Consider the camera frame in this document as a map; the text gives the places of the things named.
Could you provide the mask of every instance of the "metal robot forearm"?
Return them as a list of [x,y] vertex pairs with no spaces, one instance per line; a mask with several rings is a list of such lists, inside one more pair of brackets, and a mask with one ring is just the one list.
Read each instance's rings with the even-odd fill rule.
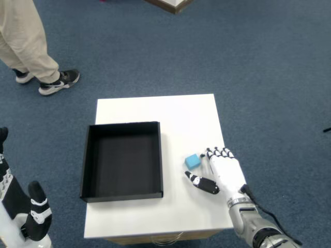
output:
[[234,199],[228,204],[236,234],[252,248],[300,248],[272,222],[263,219],[249,197]]

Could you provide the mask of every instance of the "person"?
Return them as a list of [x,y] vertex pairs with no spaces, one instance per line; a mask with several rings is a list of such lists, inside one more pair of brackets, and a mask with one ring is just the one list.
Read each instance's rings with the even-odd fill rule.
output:
[[74,85],[78,70],[59,71],[47,54],[45,31],[33,0],[0,0],[0,59],[26,84],[36,77],[48,96]]

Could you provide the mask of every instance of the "person's leg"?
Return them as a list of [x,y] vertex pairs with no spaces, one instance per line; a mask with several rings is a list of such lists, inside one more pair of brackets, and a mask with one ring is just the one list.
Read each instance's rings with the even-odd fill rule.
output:
[[29,72],[41,82],[59,79],[58,64],[47,54],[46,36],[32,0],[0,0],[0,32]]
[[25,84],[29,82],[34,76],[23,65],[20,59],[16,56],[14,51],[6,43],[2,34],[0,33],[0,59],[16,73],[16,82]]

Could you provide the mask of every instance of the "robot thumb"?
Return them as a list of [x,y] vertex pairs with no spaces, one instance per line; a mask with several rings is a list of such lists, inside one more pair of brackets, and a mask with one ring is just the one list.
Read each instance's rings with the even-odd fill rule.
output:
[[4,152],[3,143],[8,136],[8,128],[0,128],[0,153]]
[[49,231],[52,223],[52,211],[39,182],[31,182],[28,191],[31,197],[31,211],[26,219],[25,228],[30,239],[39,241]]

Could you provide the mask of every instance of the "black tray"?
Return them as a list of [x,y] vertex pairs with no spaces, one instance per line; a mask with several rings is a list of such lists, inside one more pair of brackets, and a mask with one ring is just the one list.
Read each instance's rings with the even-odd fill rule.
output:
[[95,203],[161,197],[159,122],[88,127],[81,199]]

